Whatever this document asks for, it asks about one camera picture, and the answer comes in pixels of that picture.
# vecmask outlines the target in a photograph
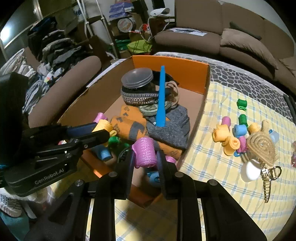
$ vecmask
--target teal cloth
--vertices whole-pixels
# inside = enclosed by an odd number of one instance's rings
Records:
[[[29,232],[29,218],[26,213],[22,212],[22,215],[18,218],[12,218],[0,212],[0,217],[17,240],[23,241],[25,235]]]

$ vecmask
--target blue hair roller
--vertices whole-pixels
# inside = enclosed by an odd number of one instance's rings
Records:
[[[158,171],[149,172],[147,175],[149,177],[150,185],[156,188],[160,188],[160,179]]]
[[[276,132],[276,131],[272,131],[270,134],[269,134],[273,144],[276,144],[278,141],[279,141],[279,134]]]
[[[237,153],[237,151],[235,151],[233,155],[234,155],[235,157],[239,157],[239,156],[240,156],[240,154]]]
[[[103,145],[97,145],[93,147],[91,150],[96,154],[98,159],[102,161],[107,161],[113,158],[109,149]]]
[[[239,138],[247,133],[247,127],[246,125],[234,125],[232,132],[234,137]]]

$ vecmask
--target brown sofa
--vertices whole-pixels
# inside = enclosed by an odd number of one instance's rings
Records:
[[[217,0],[175,0],[176,26],[198,29],[203,37],[166,30],[154,38],[154,51],[192,53],[209,56],[244,68],[259,76],[281,83],[296,94],[296,78],[278,61],[294,55],[292,39],[279,27],[240,6]],[[277,61],[278,70],[251,54],[233,47],[220,46],[223,29],[233,21],[239,27],[262,37]]]
[[[25,49],[27,63],[37,70],[39,62],[29,48]],[[100,71],[101,61],[90,56],[70,69],[39,100],[28,116],[31,128],[49,125],[57,120],[72,101],[82,93],[84,86]]]

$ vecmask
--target pink mesh roll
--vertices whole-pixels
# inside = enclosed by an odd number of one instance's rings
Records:
[[[96,116],[94,122],[98,123],[100,119],[108,120],[108,118],[102,112],[98,113],[98,115]]]
[[[152,138],[142,137],[131,148],[136,154],[135,168],[153,167],[157,164]]]
[[[237,149],[237,153],[247,152],[247,140],[245,136],[241,136],[238,138],[240,142],[240,147]]]
[[[169,162],[172,162],[172,163],[176,163],[176,159],[175,158],[173,158],[173,157],[171,157],[171,156],[165,156],[165,159],[167,160],[167,161],[169,161]]]
[[[228,128],[230,128],[230,125],[231,125],[231,120],[230,120],[230,117],[228,116],[224,116],[222,118],[222,122],[221,122],[221,125],[224,125],[226,124],[228,126]]]

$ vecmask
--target dark mosaic pattern fabric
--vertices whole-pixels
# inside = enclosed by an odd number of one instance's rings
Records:
[[[158,56],[170,56],[182,58],[181,56],[176,56],[174,54],[157,53]],[[237,72],[233,69],[226,68],[225,66],[220,66],[211,62],[197,60],[199,62],[204,62],[210,65],[210,79],[211,81],[218,82],[224,86],[235,89],[263,105],[275,110],[282,116],[286,117],[288,120],[293,122],[290,110],[284,97],[278,93],[276,90],[264,85],[260,81],[249,77],[247,74]]]

